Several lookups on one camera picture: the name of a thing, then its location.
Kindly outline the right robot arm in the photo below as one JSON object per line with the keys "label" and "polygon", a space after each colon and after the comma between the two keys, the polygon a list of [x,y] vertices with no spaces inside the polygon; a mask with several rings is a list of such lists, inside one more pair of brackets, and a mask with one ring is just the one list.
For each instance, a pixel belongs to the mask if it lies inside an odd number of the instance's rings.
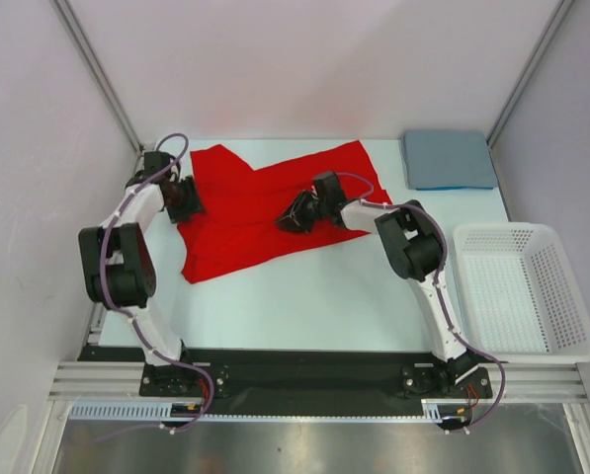
{"label": "right robot arm", "polygon": [[411,286],[432,336],[433,378],[446,396],[457,396],[477,369],[448,292],[448,247],[440,226],[416,200],[384,204],[364,198],[340,201],[303,191],[277,218],[282,231],[309,233],[320,221],[379,237],[395,274]]}

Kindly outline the red t shirt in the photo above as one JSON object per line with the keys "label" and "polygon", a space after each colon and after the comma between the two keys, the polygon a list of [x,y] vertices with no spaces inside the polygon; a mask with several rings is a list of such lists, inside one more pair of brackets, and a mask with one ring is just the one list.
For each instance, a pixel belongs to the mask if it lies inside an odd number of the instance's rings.
{"label": "red t shirt", "polygon": [[191,160],[205,210],[177,227],[186,247],[182,275],[190,283],[361,237],[359,231],[340,229],[327,221],[315,224],[308,234],[277,227],[278,217],[321,173],[339,173],[350,198],[390,200],[359,141],[260,169],[253,169],[221,144],[192,152]]}

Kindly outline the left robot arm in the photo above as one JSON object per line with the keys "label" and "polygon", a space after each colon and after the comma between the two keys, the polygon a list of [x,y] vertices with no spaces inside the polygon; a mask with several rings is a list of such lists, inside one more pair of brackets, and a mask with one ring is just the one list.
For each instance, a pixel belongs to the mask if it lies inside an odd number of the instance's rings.
{"label": "left robot arm", "polygon": [[153,300],[157,276],[145,231],[165,212],[171,223],[186,223],[205,211],[192,176],[132,184],[113,213],[78,234],[84,283],[89,298],[120,315],[134,333],[145,361],[166,365],[162,382],[173,393],[190,392],[197,372],[183,357],[186,347]]}

